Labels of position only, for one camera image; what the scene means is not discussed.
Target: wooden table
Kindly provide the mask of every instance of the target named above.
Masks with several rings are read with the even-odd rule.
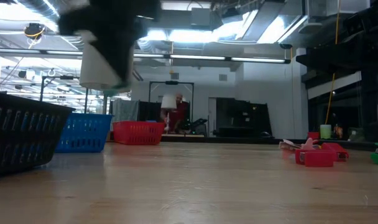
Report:
[[[0,178],[0,223],[378,223],[369,152],[307,168],[277,146],[107,144]]]

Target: red basket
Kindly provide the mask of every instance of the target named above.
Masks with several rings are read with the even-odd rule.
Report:
[[[114,141],[129,145],[160,143],[164,123],[145,121],[120,121],[113,123]]]

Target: black basket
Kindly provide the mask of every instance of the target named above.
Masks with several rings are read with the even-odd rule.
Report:
[[[0,174],[51,161],[72,111],[0,93]]]

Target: red shirt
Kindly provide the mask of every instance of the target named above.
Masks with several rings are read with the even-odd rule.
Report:
[[[177,109],[170,111],[170,131],[175,130],[175,124],[178,121],[183,121],[185,119],[185,112],[187,110],[188,103],[177,103]]]

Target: black equipment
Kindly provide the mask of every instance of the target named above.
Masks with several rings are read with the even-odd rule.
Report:
[[[352,74],[378,69],[378,0],[369,9],[355,13],[343,22],[346,38],[337,45],[308,49],[297,62],[326,73]]]
[[[121,84],[127,85],[130,49],[147,35],[143,21],[156,21],[160,11],[159,0],[90,0],[90,5],[62,14],[59,31],[61,35],[91,31],[97,40],[90,44],[119,75]]]

